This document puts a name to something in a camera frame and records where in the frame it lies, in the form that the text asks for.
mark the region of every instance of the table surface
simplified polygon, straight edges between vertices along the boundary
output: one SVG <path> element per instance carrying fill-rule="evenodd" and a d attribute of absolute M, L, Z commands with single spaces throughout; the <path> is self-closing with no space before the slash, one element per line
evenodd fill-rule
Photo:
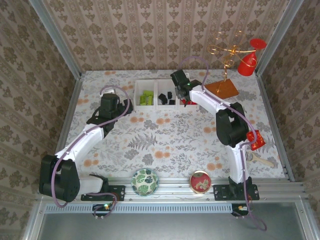
<path fill-rule="evenodd" d="M 135 80 L 169 79 L 172 70 L 87 71 L 67 138 L 70 143 L 84 128 L 86 121 L 100 105 L 99 91 L 105 85 L 117 85 L 134 97 Z M 204 70 L 185 70 L 190 79 L 202 81 Z M 207 83 L 220 81 L 222 70 L 210 70 Z M 274 163 L 269 167 L 259 161 L 247 163 L 254 178 L 284 178 L 273 133 L 254 75 L 244 77 L 228 71 L 239 95 L 226 99 L 239 102 L 245 116 L 258 129 L 266 144 L 255 151 L 258 157 Z M 117 91 L 121 99 L 124 95 Z M 141 168 L 153 169 L 159 177 L 185 178 L 196 170 L 211 178 L 227 178 L 227 151 L 216 135 L 216 118 L 199 110 L 145 110 L 122 117 L 114 129 L 78 164 L 79 175 L 132 177 Z"/>

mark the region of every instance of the black mounting bracket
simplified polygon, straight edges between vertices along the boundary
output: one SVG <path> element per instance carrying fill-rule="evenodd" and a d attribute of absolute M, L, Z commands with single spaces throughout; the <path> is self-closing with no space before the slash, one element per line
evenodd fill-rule
<path fill-rule="evenodd" d="M 99 176 L 99 175 L 93 175 L 93 174 L 91 174 L 91 176 L 94 176 L 103 180 L 102 187 L 99 193 L 112 193 L 116 195 L 117 202 L 121 202 L 125 200 L 126 186 L 109 185 L 108 178 Z M 113 200 L 114 198 L 110 195 L 101 195 L 101 196 L 93 196 L 89 194 L 81 195 L 81 201 L 112 202 Z"/>
<path fill-rule="evenodd" d="M 213 185 L 214 200 L 216 201 L 244 201 L 244 183 L 235 183 L 230 177 L 229 184 Z M 248 177 L 245 182 L 246 193 L 251 200 L 259 200 L 258 187 L 252 184 L 252 178 Z"/>

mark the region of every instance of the purple cable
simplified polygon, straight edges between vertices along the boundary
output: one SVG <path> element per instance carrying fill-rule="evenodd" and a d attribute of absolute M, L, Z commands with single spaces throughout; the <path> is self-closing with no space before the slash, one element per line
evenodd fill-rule
<path fill-rule="evenodd" d="M 109 196 L 112 196 L 114 198 L 114 204 L 112 205 L 112 208 L 110 209 L 110 211 L 104 216 L 107 217 L 109 216 L 115 209 L 116 207 L 116 204 L 117 204 L 117 196 L 111 192 L 102 192 L 102 193 L 87 193 L 87 195 L 91 195 L 91 196 L 103 196 L 103 195 L 109 195 Z M 96 216 L 96 213 L 97 213 L 97 210 L 98 209 L 101 209 L 103 208 L 104 206 L 97 206 L 94 208 L 94 211 L 93 211 L 93 216 Z"/>
<path fill-rule="evenodd" d="M 254 136 L 253 140 L 250 141 L 250 142 L 244 142 L 244 143 L 242 143 L 242 144 L 240 145 L 240 147 L 239 147 L 239 148 L 240 148 L 240 155 L 241 155 L 242 170 L 243 170 L 244 198 L 245 198 L 245 204 L 246 204 L 246 207 L 247 207 L 247 209 L 248 209 L 249 216 L 251 217 L 253 224 L 256 226 L 257 229 L 265 232 L 265 231 L 267 231 L 267 225 L 266 225 L 266 223 L 265 223 L 262 219 L 254 216 L 254 215 L 252 214 L 251 210 L 250 210 L 249 201 L 248 201 L 248 196 L 247 196 L 245 159 L 244 159 L 243 149 L 242 149 L 243 146 L 245 146 L 245 145 L 250 145 L 250 144 L 254 144 L 254 143 L 257 141 L 257 138 L 258 138 L 258 137 L 257 137 L 257 133 L 256 133 L 256 131 L 255 131 L 255 128 L 254 128 L 254 126 L 252 126 L 252 124 L 250 123 L 250 121 L 249 121 L 248 119 L 246 119 L 246 117 L 243 116 L 240 112 L 238 112 L 237 110 L 233 109 L 233 108 L 230 107 L 229 105 L 221 102 L 218 98 L 212 96 L 211 94 L 209 94 L 209 93 L 206 91 L 205 82 L 206 82 L 207 76 L 208 76 L 208 74 L 209 74 L 209 64 L 207 63 L 207 61 L 206 61 L 205 59 L 203 59 L 202 57 L 199 57 L 199 56 L 189 56 L 189 57 L 183 59 L 183 60 L 180 62 L 179 66 L 178 66 L 178 69 L 181 69 L 181 68 L 182 68 L 182 63 L 184 63 L 185 61 L 187 61 L 187 60 L 189 60 L 189 59 L 192 59 L 192 58 L 193 58 L 193 59 L 199 59 L 199 60 L 201 60 L 202 62 L 204 62 L 205 65 L 206 65 L 206 73 L 205 73 L 205 76 L 204 76 L 203 81 L 202 81 L 202 84 L 201 84 L 201 88 L 202 88 L 203 93 L 206 94 L 209 98 L 211 98 L 211 99 L 215 100 L 216 102 L 218 102 L 219 104 L 222 104 L 224 107 L 226 107 L 226 108 L 229 109 L 230 111 L 232 111 L 232 112 L 234 112 L 235 114 L 237 114 L 240 118 L 242 118 L 242 119 L 248 124 L 248 126 L 251 128 L 251 130 L 252 130 L 252 132 L 253 132 L 253 136 Z M 257 222 L 261 222 L 261 223 L 263 224 L 264 228 L 260 227 Z"/>
<path fill-rule="evenodd" d="M 112 122 L 115 122 L 117 121 L 119 118 L 123 117 L 127 111 L 129 110 L 129 107 L 130 107 L 130 97 L 128 95 L 128 93 L 123 90 L 121 87 L 119 86 L 116 86 L 116 85 L 106 85 L 104 86 L 101 90 L 100 90 L 100 95 L 102 94 L 103 90 L 105 90 L 106 88 L 116 88 L 116 89 L 119 89 L 121 90 L 122 92 L 124 92 L 125 96 L 126 96 L 126 99 L 128 100 L 128 103 L 126 105 L 126 108 L 124 110 L 124 112 L 117 116 L 116 118 L 112 119 L 112 120 L 108 120 L 106 122 L 103 122 L 99 125 L 96 125 L 92 128 L 90 128 L 89 130 L 87 130 L 86 132 L 82 133 L 69 147 L 68 149 L 62 154 L 62 156 L 59 158 L 59 160 L 56 162 L 56 164 L 54 165 L 54 168 L 53 168 L 53 172 L 52 172 L 52 177 L 51 177 L 51 194 L 52 194 L 52 198 L 53 198 L 53 202 L 55 203 L 55 205 L 58 207 L 58 208 L 64 208 L 65 206 L 67 206 L 67 202 L 65 202 L 63 205 L 61 205 L 58 200 L 57 200 L 57 197 L 56 197 L 56 191 L 55 191 L 55 179 L 56 179 L 56 173 L 57 173 L 57 169 L 58 169 L 58 166 L 59 164 L 62 162 L 62 160 L 64 159 L 64 157 L 69 154 L 69 152 L 72 150 L 72 148 L 88 133 L 90 133 L 91 131 L 97 129 L 97 128 L 100 128 L 106 124 L 109 124 L 109 123 L 112 123 Z M 92 195 L 92 194 L 102 194 L 102 193 L 87 193 L 89 195 Z"/>

